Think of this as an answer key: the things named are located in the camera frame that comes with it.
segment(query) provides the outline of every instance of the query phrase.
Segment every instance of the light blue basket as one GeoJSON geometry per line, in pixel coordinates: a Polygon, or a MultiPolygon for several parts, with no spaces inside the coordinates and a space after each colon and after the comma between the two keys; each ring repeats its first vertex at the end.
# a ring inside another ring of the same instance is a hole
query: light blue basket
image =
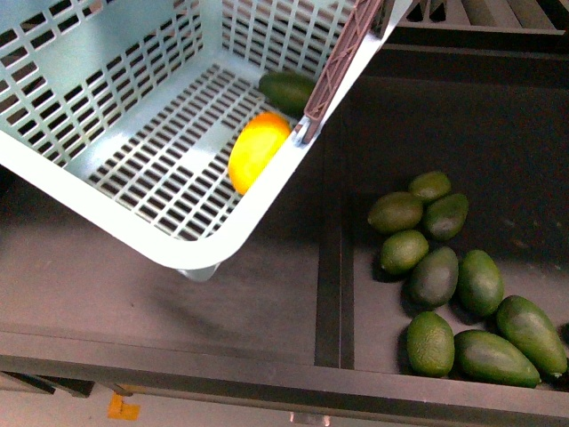
{"type": "Polygon", "coordinates": [[[289,138],[245,197],[233,190],[233,143],[273,109],[260,76],[317,78],[351,7],[3,0],[0,161],[150,259],[208,278],[310,147],[289,138]]]}

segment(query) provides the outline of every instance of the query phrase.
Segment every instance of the lemon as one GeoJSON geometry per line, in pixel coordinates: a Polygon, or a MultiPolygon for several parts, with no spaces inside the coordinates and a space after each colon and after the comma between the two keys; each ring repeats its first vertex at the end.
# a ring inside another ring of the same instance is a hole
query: lemon
{"type": "Polygon", "coordinates": [[[237,137],[228,162],[228,175],[243,195],[291,134],[284,117],[274,112],[254,117],[237,137]]]}

